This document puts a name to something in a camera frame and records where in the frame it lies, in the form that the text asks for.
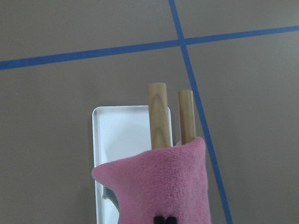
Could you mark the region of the pink fleece cloth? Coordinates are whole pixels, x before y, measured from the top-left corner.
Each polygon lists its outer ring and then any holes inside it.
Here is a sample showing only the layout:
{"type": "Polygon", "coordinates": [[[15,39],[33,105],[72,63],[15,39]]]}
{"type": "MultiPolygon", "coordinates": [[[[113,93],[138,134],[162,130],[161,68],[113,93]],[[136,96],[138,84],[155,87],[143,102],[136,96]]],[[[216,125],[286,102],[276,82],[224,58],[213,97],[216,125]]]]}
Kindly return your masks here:
{"type": "Polygon", "coordinates": [[[101,164],[92,177],[115,193],[120,224],[211,223],[201,137],[101,164]]]}

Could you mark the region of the thick wooden rod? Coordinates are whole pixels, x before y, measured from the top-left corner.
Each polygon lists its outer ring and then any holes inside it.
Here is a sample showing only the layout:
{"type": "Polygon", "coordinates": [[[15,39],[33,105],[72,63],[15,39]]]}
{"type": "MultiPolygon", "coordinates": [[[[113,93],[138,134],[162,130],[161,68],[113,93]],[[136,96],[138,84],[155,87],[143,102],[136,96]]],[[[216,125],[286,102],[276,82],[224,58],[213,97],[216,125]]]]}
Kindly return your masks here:
{"type": "Polygon", "coordinates": [[[171,146],[167,89],[165,83],[147,86],[151,148],[153,150],[171,146]]]}

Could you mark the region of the white rectangular tray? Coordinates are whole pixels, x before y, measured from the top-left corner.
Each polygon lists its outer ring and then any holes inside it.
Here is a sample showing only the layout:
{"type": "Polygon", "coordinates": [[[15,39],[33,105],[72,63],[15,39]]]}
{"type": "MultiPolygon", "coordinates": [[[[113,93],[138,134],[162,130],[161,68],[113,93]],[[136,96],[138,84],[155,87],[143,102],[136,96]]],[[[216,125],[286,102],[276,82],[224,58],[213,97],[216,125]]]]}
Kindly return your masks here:
{"type": "Polygon", "coordinates": [[[151,149],[146,105],[99,106],[92,112],[92,126],[95,167],[151,149]]]}

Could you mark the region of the thin wooden rod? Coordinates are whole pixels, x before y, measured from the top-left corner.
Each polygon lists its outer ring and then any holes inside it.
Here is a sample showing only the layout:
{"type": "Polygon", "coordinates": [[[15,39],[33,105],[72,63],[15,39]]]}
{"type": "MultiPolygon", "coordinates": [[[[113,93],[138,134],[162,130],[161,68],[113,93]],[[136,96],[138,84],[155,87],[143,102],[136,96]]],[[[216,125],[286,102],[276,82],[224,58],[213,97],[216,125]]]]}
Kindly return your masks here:
{"type": "Polygon", "coordinates": [[[178,92],[180,130],[182,145],[190,143],[196,138],[194,102],[192,91],[178,92]]]}

